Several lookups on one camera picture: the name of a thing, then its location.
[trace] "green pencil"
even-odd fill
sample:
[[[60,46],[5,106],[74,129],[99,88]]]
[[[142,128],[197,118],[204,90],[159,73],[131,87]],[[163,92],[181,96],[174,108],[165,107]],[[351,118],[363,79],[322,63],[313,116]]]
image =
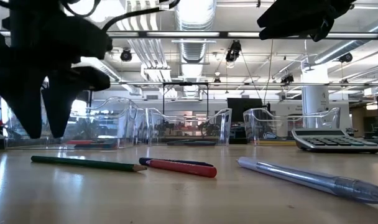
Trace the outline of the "green pencil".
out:
[[[103,162],[103,161],[91,161],[85,159],[69,159],[49,156],[32,156],[33,162],[42,162],[48,164],[64,164],[71,166],[82,166],[98,169],[120,170],[127,172],[137,172],[146,170],[145,166],[136,164],[123,164],[118,162]]]

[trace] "calculator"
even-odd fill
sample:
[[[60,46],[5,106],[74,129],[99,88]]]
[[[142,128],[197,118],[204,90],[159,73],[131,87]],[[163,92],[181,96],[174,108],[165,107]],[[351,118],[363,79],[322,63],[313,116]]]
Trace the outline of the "calculator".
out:
[[[313,152],[378,152],[378,144],[349,136],[340,129],[293,129],[297,147]]]

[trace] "calculator display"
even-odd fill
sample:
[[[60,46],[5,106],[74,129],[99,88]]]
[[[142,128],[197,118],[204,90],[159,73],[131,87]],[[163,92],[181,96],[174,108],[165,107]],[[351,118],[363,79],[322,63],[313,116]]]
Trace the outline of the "calculator display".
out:
[[[297,136],[344,136],[345,134],[342,131],[295,131]]]

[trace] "clear plastic tray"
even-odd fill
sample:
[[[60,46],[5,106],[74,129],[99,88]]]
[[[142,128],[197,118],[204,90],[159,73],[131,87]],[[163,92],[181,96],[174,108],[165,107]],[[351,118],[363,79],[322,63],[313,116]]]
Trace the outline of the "clear plastic tray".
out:
[[[30,149],[121,149],[134,144],[134,128],[138,107],[127,98],[112,97],[95,108],[75,106],[73,103],[65,134],[60,139],[52,137],[43,109],[43,129],[40,139],[29,139],[10,108],[3,113],[3,123],[16,135],[4,134],[6,148]]]
[[[72,108],[62,145],[74,149],[122,149],[134,144],[138,106],[112,97],[95,108]]]
[[[145,109],[139,108],[135,117],[134,144],[147,143],[147,122]]]
[[[182,141],[213,142],[229,145],[232,109],[220,110],[214,116],[166,116],[155,108],[146,109],[150,145]]]
[[[41,107],[42,130],[39,139],[31,139],[22,127],[8,104],[1,99],[1,119],[4,124],[4,146],[8,148],[46,148],[50,144],[60,144],[60,139],[54,139],[51,134],[45,107]]]
[[[339,128],[340,109],[301,116],[275,116],[262,108],[243,113],[247,142],[255,145],[275,145],[279,140],[293,140],[295,128]]]

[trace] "desk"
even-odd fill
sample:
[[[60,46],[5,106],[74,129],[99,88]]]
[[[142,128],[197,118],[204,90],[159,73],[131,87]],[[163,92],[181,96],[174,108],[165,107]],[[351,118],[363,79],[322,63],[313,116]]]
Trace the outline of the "desk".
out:
[[[214,164],[215,179],[149,169],[127,173],[31,164],[31,155]],[[240,168],[240,156],[354,177],[378,185],[378,154],[314,154],[295,147],[139,146],[118,151],[0,152],[0,223],[378,223],[365,205]]]

